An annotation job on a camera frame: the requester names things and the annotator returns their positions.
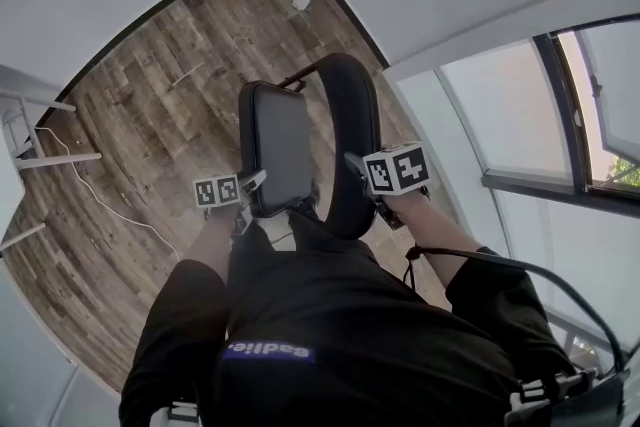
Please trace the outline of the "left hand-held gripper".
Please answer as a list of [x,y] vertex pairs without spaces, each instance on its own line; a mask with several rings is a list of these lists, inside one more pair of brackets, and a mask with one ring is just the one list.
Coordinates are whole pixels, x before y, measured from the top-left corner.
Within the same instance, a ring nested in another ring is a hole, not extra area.
[[208,220],[216,209],[237,207],[234,236],[243,235],[253,221],[251,196],[264,183],[267,172],[259,169],[251,173],[220,175],[193,182],[196,206]]

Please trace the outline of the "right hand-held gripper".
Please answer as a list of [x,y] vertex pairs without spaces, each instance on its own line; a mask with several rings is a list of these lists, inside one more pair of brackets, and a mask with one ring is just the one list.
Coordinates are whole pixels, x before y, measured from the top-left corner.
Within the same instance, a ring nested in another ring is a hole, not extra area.
[[366,183],[366,192],[372,198],[377,213],[387,225],[397,230],[404,226],[397,215],[384,203],[387,196],[400,196],[418,190],[429,197],[430,180],[425,147],[422,142],[409,142],[367,155],[364,158],[346,152],[347,168]]

